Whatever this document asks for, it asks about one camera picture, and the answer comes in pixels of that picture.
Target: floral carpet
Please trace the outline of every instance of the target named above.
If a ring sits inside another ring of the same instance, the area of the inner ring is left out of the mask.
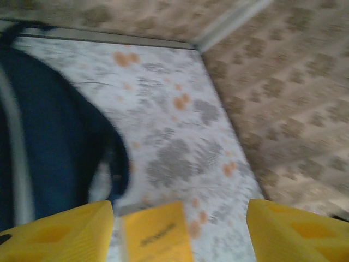
[[[16,45],[62,72],[124,136],[131,182],[119,214],[180,199],[196,261],[255,261],[245,216],[262,194],[197,51],[40,38]],[[108,261],[119,261],[120,246],[116,222]]]

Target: dark blue bag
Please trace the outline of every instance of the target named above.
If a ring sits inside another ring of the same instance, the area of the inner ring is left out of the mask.
[[[92,178],[106,156],[113,181],[109,199],[114,201],[129,181],[121,136],[59,72],[11,47],[26,27],[51,29],[18,23],[2,34],[0,66],[6,80],[0,85],[10,86],[20,112],[35,219],[86,204]],[[0,103],[0,231],[15,226],[16,200],[13,147],[17,140],[11,134],[11,121],[17,119],[9,119],[4,99]]]

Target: floral rug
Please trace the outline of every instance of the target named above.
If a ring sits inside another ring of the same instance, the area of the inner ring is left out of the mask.
[[[180,199],[196,261],[255,261],[245,216],[262,195],[197,51],[40,38],[16,45],[62,72],[123,134],[132,174],[118,213]],[[120,246],[116,223],[108,261],[119,261]]]

